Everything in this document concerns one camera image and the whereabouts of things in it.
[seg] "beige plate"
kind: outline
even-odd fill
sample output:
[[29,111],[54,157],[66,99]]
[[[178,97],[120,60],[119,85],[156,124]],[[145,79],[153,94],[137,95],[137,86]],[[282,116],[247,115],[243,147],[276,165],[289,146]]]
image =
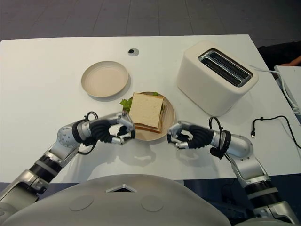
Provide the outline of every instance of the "beige plate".
[[[143,92],[142,94],[153,95],[154,92]],[[144,141],[153,141],[153,140],[158,140],[167,135],[167,130],[175,123],[175,112],[173,106],[171,105],[169,100],[167,100],[165,97],[163,99],[163,104],[166,106],[166,108],[163,112],[163,118],[162,118],[162,132],[155,133],[146,130],[136,129],[135,139],[144,140]]]
[[81,77],[83,89],[94,97],[110,97],[127,84],[128,73],[124,66],[114,61],[101,61],[90,66]]

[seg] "white toaster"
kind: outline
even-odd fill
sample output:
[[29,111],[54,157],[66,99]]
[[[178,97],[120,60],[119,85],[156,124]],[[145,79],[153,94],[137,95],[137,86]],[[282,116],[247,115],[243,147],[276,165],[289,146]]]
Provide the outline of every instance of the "white toaster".
[[225,114],[258,81],[255,70],[208,41],[184,52],[178,88],[205,112]]

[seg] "floor tile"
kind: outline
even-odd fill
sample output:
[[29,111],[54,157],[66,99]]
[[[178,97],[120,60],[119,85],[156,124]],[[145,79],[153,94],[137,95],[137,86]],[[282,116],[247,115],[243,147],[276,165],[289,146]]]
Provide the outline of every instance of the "floor tile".
[[281,20],[222,20],[228,34],[249,34],[256,39],[297,40],[301,32],[295,24]]
[[101,18],[127,18],[130,0],[104,0],[99,17]]
[[60,37],[85,37],[92,36],[96,23],[95,18],[68,18],[64,23]]
[[156,18],[130,18],[127,23],[127,36],[158,36],[159,20]]
[[191,19],[194,35],[227,34],[220,19]]
[[52,0],[21,0],[22,6],[48,6]]
[[23,0],[1,0],[1,8],[20,8],[23,7]]
[[34,21],[7,21],[1,22],[0,39],[24,39]]
[[64,19],[38,20],[26,35],[27,38],[58,37],[62,30]]
[[219,18],[212,0],[186,0],[190,18]]
[[185,0],[159,0],[159,17],[171,19],[188,18]]
[[131,0],[130,18],[158,18],[157,0]]
[[51,0],[50,5],[74,5],[76,2],[77,0]]
[[160,19],[160,35],[193,35],[190,20],[183,19]]
[[94,18],[97,17],[100,8],[103,4],[103,0],[79,0],[69,17],[72,18]]
[[273,5],[272,0],[213,0],[213,2],[222,19],[277,18],[269,10]]
[[125,36],[127,18],[98,18],[93,36]]
[[55,4],[48,6],[39,19],[51,20],[51,19],[66,19],[72,12],[74,5],[70,4]]
[[37,20],[45,11],[46,6],[25,6],[8,10],[3,13],[3,20]]

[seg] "white bread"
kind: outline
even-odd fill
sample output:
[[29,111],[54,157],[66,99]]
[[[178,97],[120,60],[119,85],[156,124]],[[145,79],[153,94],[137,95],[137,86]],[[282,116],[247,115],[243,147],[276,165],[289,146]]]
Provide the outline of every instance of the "white bread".
[[155,127],[152,127],[152,126],[146,126],[144,124],[135,123],[136,129],[146,130],[146,131],[155,132],[155,133],[161,133],[162,132],[162,120],[163,120],[163,115],[164,115],[165,108],[166,107],[163,104],[162,109],[161,109],[161,113],[160,113],[158,128],[155,128]]
[[163,97],[134,93],[129,112],[133,123],[158,128],[162,103]]

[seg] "robotic arm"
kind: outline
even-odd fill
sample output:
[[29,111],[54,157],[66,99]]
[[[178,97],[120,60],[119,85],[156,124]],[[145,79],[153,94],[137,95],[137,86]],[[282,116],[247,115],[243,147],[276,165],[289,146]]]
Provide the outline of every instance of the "robotic arm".
[[[89,121],[90,114],[95,120]],[[117,136],[109,133],[113,125],[121,124]],[[0,225],[15,212],[33,204],[43,194],[52,179],[79,152],[79,146],[96,145],[98,140],[122,145],[135,137],[135,126],[126,112],[108,115],[98,119],[89,112],[84,120],[63,126],[57,133],[56,142],[34,165],[21,173],[0,193]]]
[[[244,136],[231,134],[179,121],[167,133],[167,140],[179,149],[201,148],[211,145],[210,153],[218,158],[227,158],[240,185],[254,206],[254,214],[262,218],[275,218],[284,222],[298,224],[299,221],[286,201],[283,201],[278,190],[272,185],[270,177],[256,159],[253,145]],[[193,138],[182,131],[189,132]]]

